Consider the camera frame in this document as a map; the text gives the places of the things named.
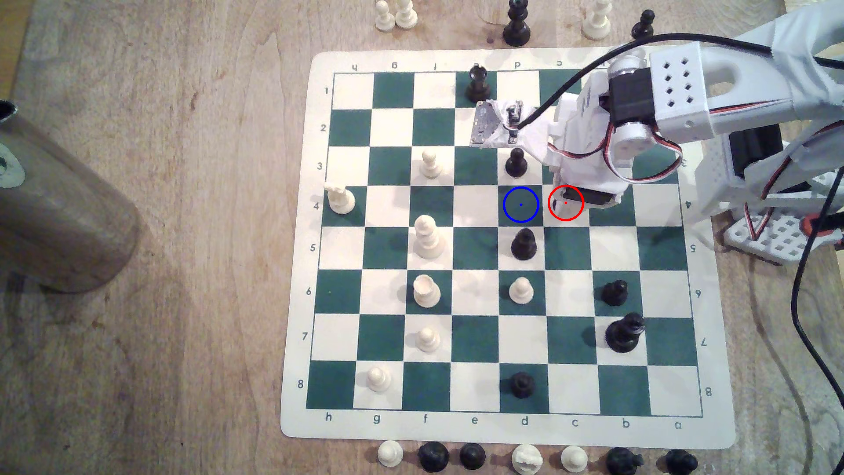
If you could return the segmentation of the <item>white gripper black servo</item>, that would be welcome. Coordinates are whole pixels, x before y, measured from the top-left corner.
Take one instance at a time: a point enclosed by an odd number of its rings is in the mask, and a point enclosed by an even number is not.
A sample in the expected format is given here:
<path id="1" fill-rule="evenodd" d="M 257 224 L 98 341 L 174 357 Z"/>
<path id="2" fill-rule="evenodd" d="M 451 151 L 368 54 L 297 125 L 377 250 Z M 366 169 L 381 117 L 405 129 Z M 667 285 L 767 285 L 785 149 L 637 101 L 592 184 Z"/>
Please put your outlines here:
<path id="1" fill-rule="evenodd" d="M 608 75 L 592 73 L 575 98 L 565 93 L 554 118 L 542 116 L 517 133 L 516 146 L 549 167 L 557 199 L 583 200 L 587 208 L 619 205 L 628 183 L 604 163 L 610 118 L 600 101 L 608 95 Z"/>

